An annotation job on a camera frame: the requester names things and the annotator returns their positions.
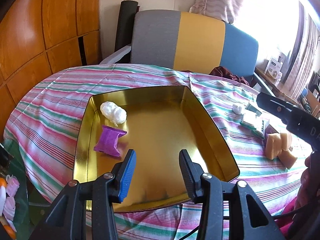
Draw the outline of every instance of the white cotton ball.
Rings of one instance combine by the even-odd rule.
[[[241,105],[241,104],[233,104],[233,105],[232,105],[232,111],[233,111],[235,114],[243,114],[244,105]]]
[[[127,119],[127,112],[114,102],[104,102],[100,106],[101,113],[112,123],[118,126],[118,123],[124,123]]]
[[[127,120],[127,112],[121,107],[117,106],[113,110],[113,120],[115,123],[124,123]]]
[[[114,108],[116,108],[117,105],[114,102],[104,102],[100,106],[100,110],[102,114],[109,119],[109,116],[111,115],[111,112]]]

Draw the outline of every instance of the metal screw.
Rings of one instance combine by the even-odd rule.
[[[113,178],[113,174],[111,172],[107,172],[107,173],[103,174],[103,177],[105,179],[112,179]]]
[[[68,184],[69,184],[70,187],[74,187],[75,185],[78,184],[78,181],[76,181],[75,179],[73,179],[73,180],[70,180]]]
[[[244,180],[239,180],[238,185],[239,185],[239,187],[246,187],[247,183]]]
[[[204,173],[204,174],[202,174],[202,177],[203,177],[204,179],[211,179],[211,178],[212,178],[212,175],[211,175],[210,173]]]

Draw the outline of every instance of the blue cushion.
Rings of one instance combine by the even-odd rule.
[[[258,42],[247,33],[226,23],[220,66],[238,76],[252,76],[257,61]]]

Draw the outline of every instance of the yellow sponge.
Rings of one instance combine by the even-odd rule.
[[[298,157],[292,154],[290,150],[282,150],[282,153],[279,154],[279,159],[281,160],[282,164],[289,170],[295,164]]]
[[[282,140],[282,149],[287,151],[292,144],[292,134],[289,132],[282,132],[280,133],[281,140]]]
[[[273,160],[277,157],[282,151],[282,143],[281,143],[281,136],[279,133],[271,133],[268,134],[267,143],[266,143],[266,150],[265,156]]]

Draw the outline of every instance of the striped bed sheet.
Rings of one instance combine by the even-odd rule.
[[[255,100],[258,92],[244,84],[205,74],[185,73],[151,65],[93,65],[58,72],[36,85],[17,105],[7,122],[4,138],[19,143],[26,173],[50,202],[72,179],[77,136],[89,97],[99,93],[147,86],[185,85],[210,114],[249,183],[271,214],[280,213],[297,195],[304,160],[311,147],[293,136],[296,164],[287,170],[276,158],[268,160],[263,140],[239,125],[234,103]],[[276,117],[264,113],[285,130]],[[224,204],[228,214],[228,204]],[[199,225],[201,205],[184,204],[136,213],[116,214],[120,239],[179,239]],[[91,213],[87,212],[87,224]],[[228,221],[224,221],[228,239]],[[196,239],[194,233],[189,239]]]

